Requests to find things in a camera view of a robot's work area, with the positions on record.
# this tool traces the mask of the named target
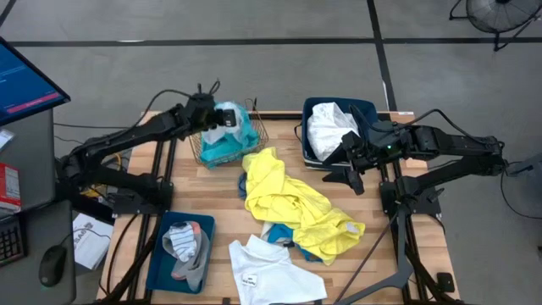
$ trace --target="computer mouse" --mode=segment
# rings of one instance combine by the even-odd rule
[[[48,248],[40,262],[39,280],[45,287],[53,287],[62,279],[66,248],[60,245]]]

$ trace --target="keyboard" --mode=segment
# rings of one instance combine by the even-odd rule
[[[26,255],[23,240],[18,216],[0,220],[0,267]]]

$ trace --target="teal cloth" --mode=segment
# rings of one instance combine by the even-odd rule
[[[208,144],[202,139],[202,155],[200,157],[203,163],[213,161],[217,158],[228,156],[232,153],[237,153],[243,149],[255,147],[258,142],[257,132],[252,128],[251,120],[248,112],[239,107],[243,123],[241,123],[241,143],[230,133],[225,133],[224,136],[213,144]]]

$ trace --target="electric fan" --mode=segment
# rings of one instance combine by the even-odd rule
[[[494,51],[512,42],[533,20],[538,18],[542,0],[465,0],[467,16],[455,16],[454,9],[463,0],[457,0],[451,8],[450,20],[468,19],[480,31],[495,34]],[[500,45],[501,33],[517,30],[511,39]]]

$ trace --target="white shirt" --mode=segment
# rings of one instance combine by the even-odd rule
[[[301,303],[328,297],[324,280],[295,266],[285,247],[251,236],[230,244],[231,267],[241,305]]]

